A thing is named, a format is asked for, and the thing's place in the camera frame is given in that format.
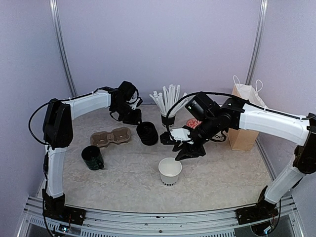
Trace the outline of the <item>white paper cup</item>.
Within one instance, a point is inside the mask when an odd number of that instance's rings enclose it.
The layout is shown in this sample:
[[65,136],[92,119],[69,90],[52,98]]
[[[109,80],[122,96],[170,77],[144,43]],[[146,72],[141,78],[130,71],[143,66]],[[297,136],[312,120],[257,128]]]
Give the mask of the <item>white paper cup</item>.
[[176,184],[182,171],[182,164],[175,158],[164,158],[158,164],[160,179],[168,187]]

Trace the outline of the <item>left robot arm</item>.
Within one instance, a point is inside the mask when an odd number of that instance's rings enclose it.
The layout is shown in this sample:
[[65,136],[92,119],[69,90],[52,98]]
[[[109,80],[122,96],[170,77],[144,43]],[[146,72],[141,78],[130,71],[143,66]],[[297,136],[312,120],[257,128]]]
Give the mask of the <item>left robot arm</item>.
[[138,89],[132,83],[123,81],[117,88],[104,86],[73,98],[53,98],[44,104],[47,110],[40,144],[46,149],[43,171],[47,186],[42,194],[45,211],[60,220],[69,215],[63,190],[63,165],[67,148],[74,137],[72,121],[92,111],[108,108],[111,115],[118,114],[117,121],[138,125],[142,118],[138,107],[142,102]]

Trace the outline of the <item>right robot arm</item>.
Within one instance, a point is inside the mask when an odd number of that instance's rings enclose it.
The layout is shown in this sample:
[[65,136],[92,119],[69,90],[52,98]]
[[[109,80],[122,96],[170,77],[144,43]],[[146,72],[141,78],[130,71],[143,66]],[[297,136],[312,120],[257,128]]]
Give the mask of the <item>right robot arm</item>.
[[204,156],[204,144],[229,129],[257,131],[295,143],[294,161],[261,191],[255,205],[236,210],[239,224],[279,215],[280,208],[276,205],[281,198],[303,177],[316,171],[316,116],[308,114],[305,117],[263,108],[230,94],[226,94],[227,100],[220,106],[210,95],[212,92],[192,93],[192,99],[185,105],[200,121],[196,128],[183,126],[167,130],[175,142],[173,150],[178,153],[175,159]]

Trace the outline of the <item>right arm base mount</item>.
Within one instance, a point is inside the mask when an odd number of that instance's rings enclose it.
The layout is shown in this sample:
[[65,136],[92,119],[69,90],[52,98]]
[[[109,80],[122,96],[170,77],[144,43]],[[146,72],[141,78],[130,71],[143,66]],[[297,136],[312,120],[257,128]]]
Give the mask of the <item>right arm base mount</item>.
[[278,216],[278,209],[275,204],[263,201],[253,206],[237,209],[236,216],[238,224],[243,225]]

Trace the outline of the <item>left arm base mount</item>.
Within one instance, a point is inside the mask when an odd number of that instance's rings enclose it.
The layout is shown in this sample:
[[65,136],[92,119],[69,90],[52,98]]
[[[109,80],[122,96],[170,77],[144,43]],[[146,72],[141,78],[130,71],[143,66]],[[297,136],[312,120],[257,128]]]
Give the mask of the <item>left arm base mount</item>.
[[61,210],[53,210],[50,207],[45,207],[43,213],[45,217],[50,219],[82,226],[86,210],[70,206],[63,206]]

